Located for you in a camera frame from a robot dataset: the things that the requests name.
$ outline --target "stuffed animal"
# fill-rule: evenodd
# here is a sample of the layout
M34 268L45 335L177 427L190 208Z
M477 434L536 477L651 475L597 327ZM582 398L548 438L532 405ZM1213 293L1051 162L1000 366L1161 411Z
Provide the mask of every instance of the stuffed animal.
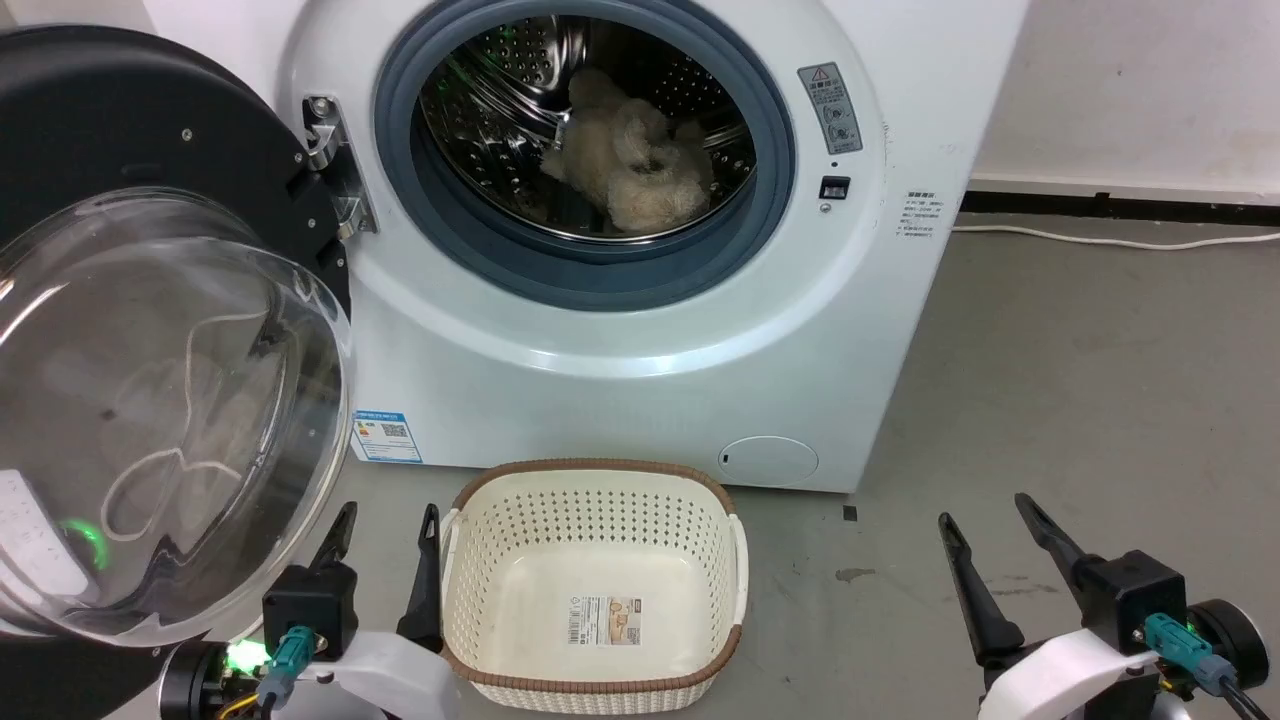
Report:
M573 76L568 97L563 145L543 155L544 173L581 192L623 232L662 232L707 211L712 161L696 122L672 137L662 111L627 97L594 68Z

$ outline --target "barcode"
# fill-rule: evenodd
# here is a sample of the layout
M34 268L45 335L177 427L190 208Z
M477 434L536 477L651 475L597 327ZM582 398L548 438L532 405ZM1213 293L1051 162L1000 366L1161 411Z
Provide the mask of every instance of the barcode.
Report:
M582 644L582 607L568 610L568 644Z

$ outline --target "white plastic basket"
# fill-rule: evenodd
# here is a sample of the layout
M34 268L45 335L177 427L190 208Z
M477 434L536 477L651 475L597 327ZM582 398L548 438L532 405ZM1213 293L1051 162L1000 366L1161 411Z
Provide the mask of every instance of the white plastic basket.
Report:
M728 493L698 470L502 465L458 495L440 534L442 655L502 705L677 710L707 692L741 637L746 536Z

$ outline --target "white washing machine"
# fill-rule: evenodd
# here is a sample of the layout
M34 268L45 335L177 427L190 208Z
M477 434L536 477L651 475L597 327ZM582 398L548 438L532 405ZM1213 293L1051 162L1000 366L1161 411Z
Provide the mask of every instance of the white washing machine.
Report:
M337 295L349 279L362 460L618 456L851 492L1025 5L136 0L119 17L227 68L307 146L344 246L307 245ZM705 213L623 232L540 172L582 67L699 123ZM87 105L146 111L105 102ZM169 129L198 143L237 123L206 110ZM127 182L160 182L138 165Z

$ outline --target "door hinge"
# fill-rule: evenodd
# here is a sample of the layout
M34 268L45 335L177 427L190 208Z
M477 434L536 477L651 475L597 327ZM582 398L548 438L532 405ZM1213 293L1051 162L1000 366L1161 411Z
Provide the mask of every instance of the door hinge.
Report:
M333 195L338 213L338 240L357 232L378 232L378 219L360 177L360 165L347 137L347 126L338 99L330 95L308 95L302 100L302 122L306 129L307 165L320 173Z

